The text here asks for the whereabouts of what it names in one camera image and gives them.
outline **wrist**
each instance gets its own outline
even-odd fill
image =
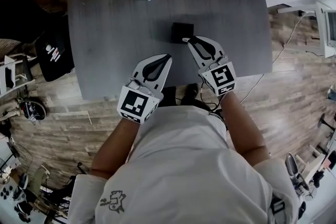
[[[218,96],[218,99],[220,100],[220,103],[222,104],[224,100],[230,99],[232,96],[234,96],[234,92],[230,91],[221,96]]]

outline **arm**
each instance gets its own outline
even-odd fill
[[[236,95],[229,92],[220,103],[236,151],[254,166],[269,159],[262,133],[245,111]]]
[[[91,175],[109,179],[125,164],[139,127],[139,124],[122,118],[95,155]]]

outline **white cable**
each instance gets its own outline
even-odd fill
[[[302,20],[306,15],[308,15],[308,14],[310,14],[310,13],[311,13],[311,12],[307,12],[307,13],[305,13],[305,14],[299,19],[299,21],[295,24],[295,27],[294,27],[294,29],[293,29],[293,31],[292,31],[292,34],[290,34],[290,37],[289,37],[288,41],[286,42],[286,44],[284,44],[284,46],[287,45],[287,44],[290,42],[290,40],[292,39],[292,35],[294,34],[295,29],[296,29],[296,27],[299,25],[299,23],[301,22],[301,20]]]
[[[301,20],[302,20],[307,14],[309,14],[309,13],[305,13],[305,14],[299,19],[299,21],[295,24],[295,27],[294,27],[292,33],[290,34],[290,37],[289,37],[288,41],[283,45],[283,49],[282,49],[282,51],[279,53],[279,55],[277,56],[277,58],[275,58],[275,60],[272,62],[272,65],[274,64],[274,62],[275,62],[276,60],[278,60],[280,54],[285,50],[285,45],[287,45],[287,44],[290,42],[290,40],[292,39],[292,36],[293,36],[293,34],[294,34],[294,32],[295,32],[295,29],[297,28],[297,26],[299,25],[299,23],[301,22]],[[252,87],[252,89],[251,89],[251,90],[248,92],[248,94],[241,100],[240,103],[243,103],[243,102],[245,101],[245,99],[250,95],[250,93],[253,91],[253,89],[258,85],[259,81],[264,77],[264,75],[265,75],[265,73],[262,74],[262,76],[261,76],[260,79],[257,81],[257,83]]]

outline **person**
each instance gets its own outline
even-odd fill
[[[285,163],[270,158],[235,94],[220,99],[234,151],[224,122],[198,107],[196,93],[188,87],[188,105],[159,107],[142,125],[122,118],[90,175],[76,178],[70,224],[273,223],[274,200],[286,209],[282,223],[297,222]]]

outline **black box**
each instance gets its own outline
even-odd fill
[[[173,23],[171,43],[182,43],[182,38],[191,38],[194,35],[194,25],[184,23]]]

